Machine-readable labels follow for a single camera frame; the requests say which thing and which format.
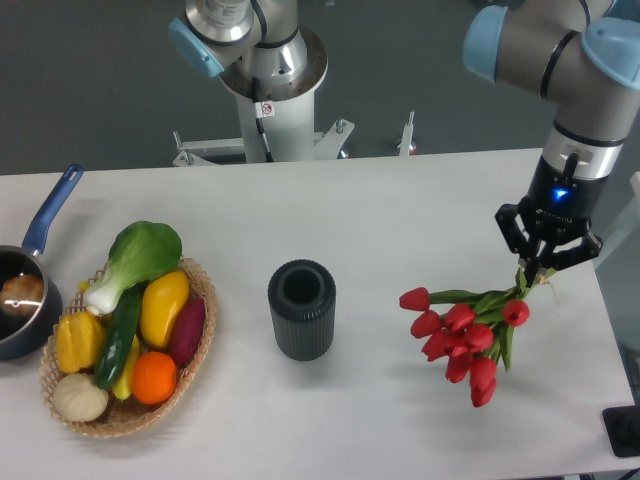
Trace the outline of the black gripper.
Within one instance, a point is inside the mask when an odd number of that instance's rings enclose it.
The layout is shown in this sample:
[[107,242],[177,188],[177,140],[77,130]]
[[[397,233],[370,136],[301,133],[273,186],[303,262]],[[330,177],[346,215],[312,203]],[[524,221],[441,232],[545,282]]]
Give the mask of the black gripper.
[[[523,199],[498,209],[496,222],[509,250],[519,256],[527,285],[537,274],[565,270],[599,256],[602,239],[588,231],[605,181],[605,177],[566,175],[541,156]],[[580,237],[578,245],[565,250],[554,245]],[[545,243],[538,254],[541,241]]]

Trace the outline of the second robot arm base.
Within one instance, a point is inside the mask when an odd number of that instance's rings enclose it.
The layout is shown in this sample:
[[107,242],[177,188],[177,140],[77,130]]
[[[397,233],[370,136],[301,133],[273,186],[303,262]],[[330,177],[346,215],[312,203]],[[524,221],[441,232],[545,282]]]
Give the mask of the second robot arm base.
[[296,1],[187,1],[171,43],[197,73],[250,100],[285,101],[316,90],[326,48],[299,23]]

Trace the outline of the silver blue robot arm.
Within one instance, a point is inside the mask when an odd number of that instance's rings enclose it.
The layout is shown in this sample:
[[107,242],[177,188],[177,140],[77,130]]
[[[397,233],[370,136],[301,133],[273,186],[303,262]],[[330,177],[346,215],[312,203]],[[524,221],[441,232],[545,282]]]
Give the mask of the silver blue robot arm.
[[466,68],[556,105],[529,189],[496,221],[528,284],[596,258],[591,216],[639,111],[639,25],[611,1],[526,1],[483,8]]

